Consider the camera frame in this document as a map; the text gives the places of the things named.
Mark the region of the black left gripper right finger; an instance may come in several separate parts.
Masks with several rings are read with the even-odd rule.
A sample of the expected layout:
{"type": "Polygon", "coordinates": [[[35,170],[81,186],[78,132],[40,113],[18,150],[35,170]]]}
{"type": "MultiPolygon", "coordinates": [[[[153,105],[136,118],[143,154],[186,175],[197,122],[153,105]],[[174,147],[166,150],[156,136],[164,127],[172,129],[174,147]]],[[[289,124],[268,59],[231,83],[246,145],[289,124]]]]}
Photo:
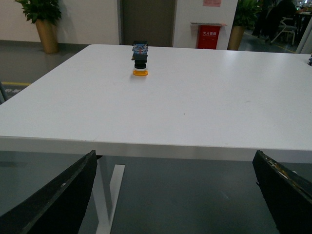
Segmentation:
{"type": "Polygon", "coordinates": [[[281,234],[312,232],[312,183],[258,150],[257,184],[281,234]]]}

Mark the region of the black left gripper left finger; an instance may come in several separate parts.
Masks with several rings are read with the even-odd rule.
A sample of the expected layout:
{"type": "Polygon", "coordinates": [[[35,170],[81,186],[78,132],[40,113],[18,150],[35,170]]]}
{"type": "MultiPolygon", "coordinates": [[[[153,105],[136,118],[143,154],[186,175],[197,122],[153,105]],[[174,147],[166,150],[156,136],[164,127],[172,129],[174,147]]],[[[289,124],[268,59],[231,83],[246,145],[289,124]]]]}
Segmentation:
{"type": "Polygon", "coordinates": [[[77,234],[91,197],[97,155],[87,153],[0,217],[2,234],[77,234]]]}

